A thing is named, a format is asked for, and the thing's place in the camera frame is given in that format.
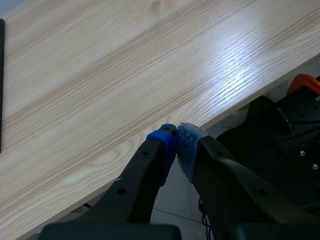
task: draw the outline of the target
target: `blue gripper pad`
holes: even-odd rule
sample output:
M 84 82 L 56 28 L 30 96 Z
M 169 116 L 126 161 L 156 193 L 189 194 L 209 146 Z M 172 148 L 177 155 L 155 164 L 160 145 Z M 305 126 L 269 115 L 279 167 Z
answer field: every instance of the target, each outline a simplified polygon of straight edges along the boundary
M 190 183 L 192 183 L 195 173 L 198 142 L 209 135 L 209 133 L 191 123 L 182 122 L 178 126 L 177 158 Z

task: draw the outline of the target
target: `gray floor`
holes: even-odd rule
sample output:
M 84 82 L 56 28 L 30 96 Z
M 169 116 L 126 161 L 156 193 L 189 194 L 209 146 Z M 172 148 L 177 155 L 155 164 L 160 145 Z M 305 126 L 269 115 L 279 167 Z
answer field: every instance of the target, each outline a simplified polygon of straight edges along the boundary
M 0 0 L 0 16 L 21 3 L 23 0 Z M 320 61 L 306 68 L 301 73 L 310 74 L 314 77 L 320 76 Z M 286 95 L 292 79 L 280 84 L 278 87 L 267 92 L 265 95 L 273 101 L 278 101 Z M 243 107 L 221 122 L 211 126 L 207 131 L 213 137 L 240 125 L 246 116 L 248 108 Z M 198 210 L 199 195 L 192 184 L 182 173 L 180 166 L 175 161 L 170 170 L 165 186 L 161 187 L 156 197 L 151 217 L 154 224 L 173 224 L 180 228 L 184 240 L 205 240 L 205 226 L 201 224 L 201 213 Z M 97 198 L 90 201 L 94 204 Z M 60 221 L 74 218 L 85 211 L 84 207 L 77 209 L 76 213 L 70 213 Z

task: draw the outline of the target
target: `black cable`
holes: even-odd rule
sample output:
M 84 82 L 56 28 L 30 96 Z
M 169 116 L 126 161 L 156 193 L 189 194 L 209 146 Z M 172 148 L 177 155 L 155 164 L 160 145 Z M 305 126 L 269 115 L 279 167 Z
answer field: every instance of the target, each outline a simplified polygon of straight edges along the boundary
M 91 205 L 89 205 L 88 203 L 83 204 L 83 206 L 87 207 L 88 209 L 91 208 Z
M 201 217 L 201 222 L 202 224 L 205 226 L 205 237 L 206 237 L 206 240 L 211 240 L 211 226 L 208 224 L 208 221 L 207 221 L 207 217 L 206 217 L 206 212 L 205 212 L 205 209 L 203 207 L 203 203 L 201 203 L 201 198 L 199 198 L 199 210 L 200 212 L 202 212 L 202 217 Z

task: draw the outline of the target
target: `orange part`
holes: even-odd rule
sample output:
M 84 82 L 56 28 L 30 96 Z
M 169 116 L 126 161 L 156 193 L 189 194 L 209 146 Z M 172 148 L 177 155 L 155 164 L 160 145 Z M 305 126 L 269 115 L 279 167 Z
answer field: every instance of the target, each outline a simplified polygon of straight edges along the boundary
M 299 74 L 293 79 L 286 95 L 290 95 L 302 87 L 308 87 L 320 95 L 320 82 L 313 76 L 307 74 Z

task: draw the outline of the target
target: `wood grain surface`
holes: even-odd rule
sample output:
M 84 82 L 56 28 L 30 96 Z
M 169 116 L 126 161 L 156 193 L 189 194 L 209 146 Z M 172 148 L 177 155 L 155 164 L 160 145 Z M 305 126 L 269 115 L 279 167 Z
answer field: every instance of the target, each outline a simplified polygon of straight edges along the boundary
M 320 53 L 319 16 L 319 0 L 26 0 L 2 16 L 0 239 L 107 189 L 161 124 L 215 123 L 280 83 Z

